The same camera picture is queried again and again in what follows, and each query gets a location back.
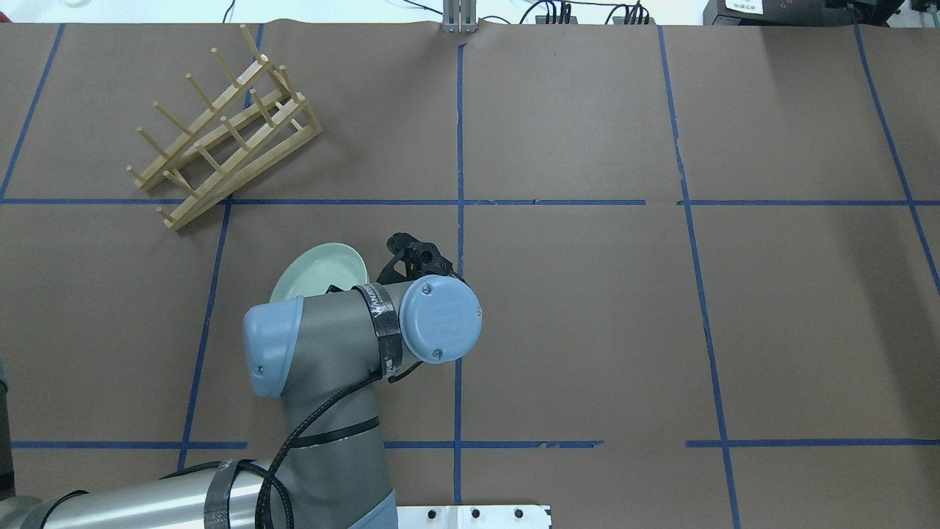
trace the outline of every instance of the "gray metal bracket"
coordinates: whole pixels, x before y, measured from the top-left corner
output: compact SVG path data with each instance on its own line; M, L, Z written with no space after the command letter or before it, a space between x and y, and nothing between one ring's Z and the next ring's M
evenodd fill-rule
M477 0L444 0L443 11L445 33L477 32Z

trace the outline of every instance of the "black strap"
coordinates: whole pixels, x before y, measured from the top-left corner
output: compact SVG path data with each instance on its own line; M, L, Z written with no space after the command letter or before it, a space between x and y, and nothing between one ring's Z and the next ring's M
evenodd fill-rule
M290 444L290 448L304 448L307 446L315 446L317 444L326 444L327 442L339 441L340 439L346 439L356 434L368 432L378 425L379 417L376 415L368 421L363 421L358 425L346 426L345 428L340 428L330 432L323 432L321 434L299 437Z
M395 312L392 296L379 283L360 284L353 287L359 291L372 317L375 337L379 341L379 366L382 378L391 377L401 367L401 328L399 315Z
M49 520L49 515L53 513L56 507L62 505L62 503L69 498L74 498L75 496L81 496L83 494L88 494L88 491L74 490L56 500L49 500L48 502L42 502L41 504L36 505L32 508L32 510L29 511L29 514L26 515L26 518L23 520L23 524L20 525L20 529L42 529L45 527L46 521Z
M235 474L242 461L254 459L229 459L219 464L206 490L206 504L202 509L202 524L206 529L230 529L228 524L228 497L231 496Z

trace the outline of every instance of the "white label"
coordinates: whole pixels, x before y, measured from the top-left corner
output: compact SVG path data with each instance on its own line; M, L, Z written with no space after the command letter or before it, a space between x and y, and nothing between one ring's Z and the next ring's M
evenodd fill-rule
M742 13L763 14L763 0L725 0L725 7Z

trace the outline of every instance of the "white mounting plate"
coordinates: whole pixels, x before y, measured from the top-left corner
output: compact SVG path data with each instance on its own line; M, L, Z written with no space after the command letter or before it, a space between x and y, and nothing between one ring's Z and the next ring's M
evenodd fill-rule
M407 506L399 507L399 529L551 529L550 512L548 505Z

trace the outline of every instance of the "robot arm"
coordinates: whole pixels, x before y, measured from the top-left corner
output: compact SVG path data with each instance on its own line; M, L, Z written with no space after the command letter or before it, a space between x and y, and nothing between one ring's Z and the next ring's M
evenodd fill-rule
M473 291L436 275L259 305L244 319L252 388L280 397L293 430L356 381L391 377L419 361L462 357L481 324ZM338 400L295 436L275 473L298 529L398 527L371 386ZM64 501L15 497L0 502L0 529L249 528L256 525L261 488L261 477L226 465ZM284 527L276 495L272 501L274 526Z

